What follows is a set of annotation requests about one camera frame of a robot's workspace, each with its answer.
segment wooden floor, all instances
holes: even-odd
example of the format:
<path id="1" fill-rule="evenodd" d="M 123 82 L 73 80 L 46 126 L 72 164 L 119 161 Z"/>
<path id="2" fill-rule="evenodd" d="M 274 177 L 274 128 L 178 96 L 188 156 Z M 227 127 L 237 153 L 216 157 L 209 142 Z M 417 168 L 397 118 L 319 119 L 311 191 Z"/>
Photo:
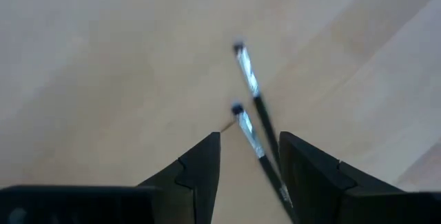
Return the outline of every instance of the wooden floor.
<path id="1" fill-rule="evenodd" d="M 0 0 L 0 185 L 136 185 L 242 101 L 276 131 L 441 190 L 441 0 Z M 213 223 L 288 223 L 237 125 Z"/>

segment black brush handle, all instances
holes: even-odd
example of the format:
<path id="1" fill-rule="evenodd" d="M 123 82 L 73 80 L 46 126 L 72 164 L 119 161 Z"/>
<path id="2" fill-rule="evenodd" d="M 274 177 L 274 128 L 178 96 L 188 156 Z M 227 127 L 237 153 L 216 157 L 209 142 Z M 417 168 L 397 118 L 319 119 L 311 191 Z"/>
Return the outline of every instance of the black brush handle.
<path id="1" fill-rule="evenodd" d="M 278 143 L 276 139 L 276 134 L 274 134 L 274 129 L 271 121 L 269 120 L 267 108 L 265 107 L 262 96 L 260 94 L 254 97 L 254 105 L 256 106 L 260 121 L 262 122 L 263 129 L 265 130 L 265 134 L 267 135 L 269 146 L 274 156 L 274 160 L 276 161 L 277 168 L 280 171 L 280 159 L 278 155 Z"/>
<path id="2" fill-rule="evenodd" d="M 274 171 L 274 168 L 271 166 L 271 163 L 269 162 L 269 159 L 266 155 L 259 158 L 259 162 L 262 165 L 263 170 L 265 171 L 265 174 L 267 175 L 267 178 L 269 179 L 269 182 L 271 183 L 271 186 L 273 187 L 274 191 L 276 192 L 280 202 L 283 205 L 283 208 L 285 209 L 286 213 L 288 214 L 288 217 L 291 219 L 292 223 L 298 223 L 298 218 L 296 216 L 296 213 L 294 212 L 294 208 L 292 207 L 292 204 L 289 200 L 289 196 L 287 195 L 287 191 L 285 191 L 282 182 L 278 178 L 276 172 Z"/>

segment silver ferrule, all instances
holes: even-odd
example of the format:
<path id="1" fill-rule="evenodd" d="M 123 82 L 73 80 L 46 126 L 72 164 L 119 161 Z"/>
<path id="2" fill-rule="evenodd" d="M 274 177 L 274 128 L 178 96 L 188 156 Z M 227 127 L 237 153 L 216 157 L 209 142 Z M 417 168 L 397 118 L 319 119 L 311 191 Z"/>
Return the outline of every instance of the silver ferrule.
<path id="1" fill-rule="evenodd" d="M 254 72 L 251 67 L 251 60 L 249 59 L 248 51 L 245 46 L 237 51 L 236 58 L 239 62 L 240 68 L 242 69 L 242 73 L 251 94 L 253 97 L 258 96 L 260 94 L 259 86 L 257 84 L 257 79 L 254 76 Z"/>
<path id="2" fill-rule="evenodd" d="M 253 125 L 251 124 L 251 120 L 249 120 L 248 114 L 246 111 L 243 111 L 240 114 L 237 114 L 236 118 L 239 122 L 240 128 L 247 137 L 249 144 L 251 144 L 253 147 L 256 156 L 259 159 L 262 158 L 265 155 L 265 151 L 257 137 L 257 133 L 254 130 Z"/>

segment wooden surface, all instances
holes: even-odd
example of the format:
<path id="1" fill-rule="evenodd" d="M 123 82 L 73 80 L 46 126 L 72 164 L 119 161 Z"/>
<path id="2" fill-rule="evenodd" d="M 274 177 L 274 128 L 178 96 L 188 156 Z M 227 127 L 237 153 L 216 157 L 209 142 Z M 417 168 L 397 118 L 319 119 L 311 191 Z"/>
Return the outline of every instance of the wooden surface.
<path id="1" fill-rule="evenodd" d="M 441 190 L 441 0 L 0 0 L 0 185 L 135 185 L 233 118 Z M 287 223 L 237 125 L 214 223 Z"/>

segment black plastic piece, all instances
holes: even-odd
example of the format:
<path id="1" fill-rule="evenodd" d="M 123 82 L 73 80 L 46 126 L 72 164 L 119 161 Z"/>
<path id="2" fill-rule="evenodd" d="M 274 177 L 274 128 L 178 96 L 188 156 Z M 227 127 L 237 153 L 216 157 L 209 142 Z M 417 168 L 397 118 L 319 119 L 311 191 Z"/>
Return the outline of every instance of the black plastic piece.
<path id="1" fill-rule="evenodd" d="M 407 193 L 280 133 L 280 162 L 299 223 L 441 223 L 440 193 Z"/>
<path id="2" fill-rule="evenodd" d="M 138 187 L 8 187 L 0 190 L 0 223 L 210 223 L 220 148 L 220 134 L 211 133 Z"/>

